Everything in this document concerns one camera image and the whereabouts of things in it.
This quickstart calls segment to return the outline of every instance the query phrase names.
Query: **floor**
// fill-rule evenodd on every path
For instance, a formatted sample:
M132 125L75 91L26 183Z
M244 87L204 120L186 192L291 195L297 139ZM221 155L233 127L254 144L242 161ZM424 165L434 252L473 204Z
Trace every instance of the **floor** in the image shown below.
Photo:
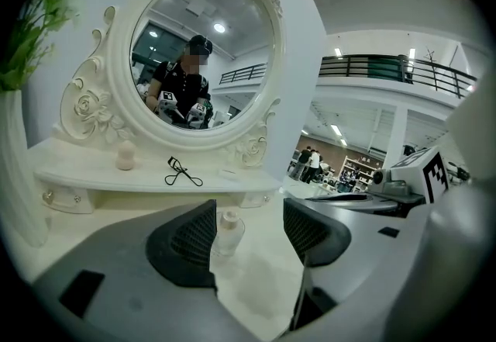
M329 193L319 187L319 184L310 182L305 184L301 181L295 181L289 178L287 175L284 177L283 185L279 189L279 192L284 194L285 192L291 193L293 196L299 199L306 199L308 197L314 197L318 195L329 195Z

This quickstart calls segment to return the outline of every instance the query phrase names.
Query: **round mirror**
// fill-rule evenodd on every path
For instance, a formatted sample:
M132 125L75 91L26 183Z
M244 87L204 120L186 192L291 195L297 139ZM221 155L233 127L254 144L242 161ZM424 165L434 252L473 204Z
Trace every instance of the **round mirror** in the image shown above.
M205 130L257 99L273 50L260 0L153 0L133 34L131 71L150 116Z

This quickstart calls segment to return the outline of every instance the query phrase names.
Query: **railing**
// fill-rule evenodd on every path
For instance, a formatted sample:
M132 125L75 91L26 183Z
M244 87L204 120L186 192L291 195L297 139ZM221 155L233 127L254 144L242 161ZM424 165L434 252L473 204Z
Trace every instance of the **railing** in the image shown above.
M427 85L431 89L457 98L465 97L477 81L469 74L426 60L376 54L322 58L319 77L332 76L379 78L412 85Z
M251 80L253 78L262 78L265 75L267 64L258 64L244 67L236 71L230 71L222 75L219 84L234 83L240 80Z

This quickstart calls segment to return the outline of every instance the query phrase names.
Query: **white column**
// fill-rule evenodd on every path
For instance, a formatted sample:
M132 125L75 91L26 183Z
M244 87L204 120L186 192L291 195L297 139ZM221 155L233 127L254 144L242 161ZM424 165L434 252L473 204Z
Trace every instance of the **white column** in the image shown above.
M475 78L482 78L491 61L489 56L465 43L461 43L460 47L467 61L467 73Z
M389 138L383 168L389 168L400 161L403 154L403 145L405 144L407 118L408 109L403 106L397 107L394 113L393 129L391 130L391 138Z

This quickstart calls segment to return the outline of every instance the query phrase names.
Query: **plastic bottle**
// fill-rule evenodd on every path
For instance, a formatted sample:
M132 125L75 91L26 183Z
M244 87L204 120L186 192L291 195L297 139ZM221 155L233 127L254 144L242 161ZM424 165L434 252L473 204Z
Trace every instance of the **plastic bottle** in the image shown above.
M217 212L217 236L212 253L232 257L245 233L245 224L234 211Z

